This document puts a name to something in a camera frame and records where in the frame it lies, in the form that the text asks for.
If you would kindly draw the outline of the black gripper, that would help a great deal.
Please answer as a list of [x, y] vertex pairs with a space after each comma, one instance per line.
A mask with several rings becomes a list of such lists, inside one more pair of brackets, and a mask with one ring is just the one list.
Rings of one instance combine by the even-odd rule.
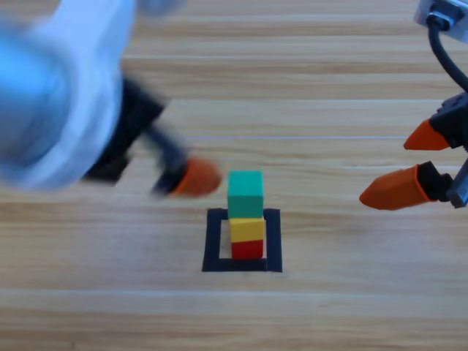
[[[437, 112], [423, 121], [404, 143], [406, 150], [467, 151], [467, 92], [445, 100]], [[360, 195], [362, 204], [384, 211], [397, 211], [430, 202], [467, 207], [467, 161], [452, 179], [432, 162], [397, 170], [376, 178]]]
[[124, 78], [116, 128], [98, 160], [85, 174], [87, 181], [116, 183], [130, 163], [130, 148], [145, 137], [159, 151], [163, 171], [153, 191], [165, 197], [197, 198], [215, 192], [221, 182], [219, 168], [207, 159], [189, 157], [183, 145], [158, 120], [167, 102]]

